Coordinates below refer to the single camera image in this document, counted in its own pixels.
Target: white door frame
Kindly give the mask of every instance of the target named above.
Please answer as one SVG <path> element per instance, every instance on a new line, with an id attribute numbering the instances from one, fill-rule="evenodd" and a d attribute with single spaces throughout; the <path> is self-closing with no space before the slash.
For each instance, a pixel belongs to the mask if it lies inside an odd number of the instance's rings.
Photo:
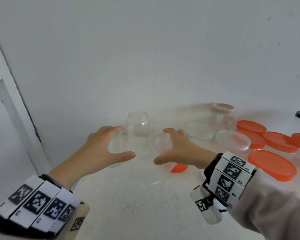
<path id="1" fill-rule="evenodd" d="M 23 103 L 16 83 L 0 49 L 0 99 L 19 134 L 25 150 L 29 154 L 39 174 L 48 173 L 51 165 L 36 130 Z"/>

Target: hand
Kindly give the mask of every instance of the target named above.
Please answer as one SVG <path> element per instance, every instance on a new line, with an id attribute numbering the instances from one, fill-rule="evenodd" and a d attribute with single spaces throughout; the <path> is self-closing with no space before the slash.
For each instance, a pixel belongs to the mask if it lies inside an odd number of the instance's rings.
<path id="1" fill-rule="evenodd" d="M 90 134 L 87 142 L 79 150 L 49 174 L 70 189 L 83 176 L 134 158 L 136 156 L 134 152 L 118 154 L 108 152 L 111 139 L 122 130 L 124 126 L 105 126 Z"/>
<path id="2" fill-rule="evenodd" d="M 176 131 L 173 128 L 165 128 L 163 131 L 170 134 L 172 149 L 156 157 L 153 161 L 156 165 L 174 162 L 206 168 L 217 155 L 191 142 L 182 129 Z"/>

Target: beige lid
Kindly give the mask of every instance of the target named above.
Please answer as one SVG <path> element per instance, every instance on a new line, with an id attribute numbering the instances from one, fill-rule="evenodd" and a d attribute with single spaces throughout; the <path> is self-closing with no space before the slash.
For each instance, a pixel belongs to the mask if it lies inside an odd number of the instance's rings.
<path id="1" fill-rule="evenodd" d="M 235 108 L 230 104 L 214 103 L 211 105 L 211 111 L 223 116 L 232 116 Z"/>

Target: jar with beige lid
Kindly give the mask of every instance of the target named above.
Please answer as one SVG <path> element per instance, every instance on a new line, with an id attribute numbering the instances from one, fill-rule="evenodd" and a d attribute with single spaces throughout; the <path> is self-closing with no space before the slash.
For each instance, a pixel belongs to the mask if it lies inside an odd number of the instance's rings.
<path id="1" fill-rule="evenodd" d="M 208 124 L 218 132 L 230 129 L 234 118 L 235 108 L 230 104 L 214 103 L 208 115 Z"/>

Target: table surface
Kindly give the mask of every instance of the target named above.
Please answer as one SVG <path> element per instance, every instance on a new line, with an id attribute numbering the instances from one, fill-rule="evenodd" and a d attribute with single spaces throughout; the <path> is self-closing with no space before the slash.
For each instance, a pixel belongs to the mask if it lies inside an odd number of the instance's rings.
<path id="1" fill-rule="evenodd" d="M 215 152 L 226 150 L 215 142 L 191 140 Z M 297 169 L 292 182 L 280 184 L 300 193 Z M 199 174 L 199 169 L 189 166 L 184 173 L 160 178 L 137 155 L 119 167 L 82 178 L 74 193 L 90 205 L 90 212 L 77 239 L 264 239 L 241 227 L 228 213 L 219 224 L 206 223 L 189 196 L 202 184 Z"/>

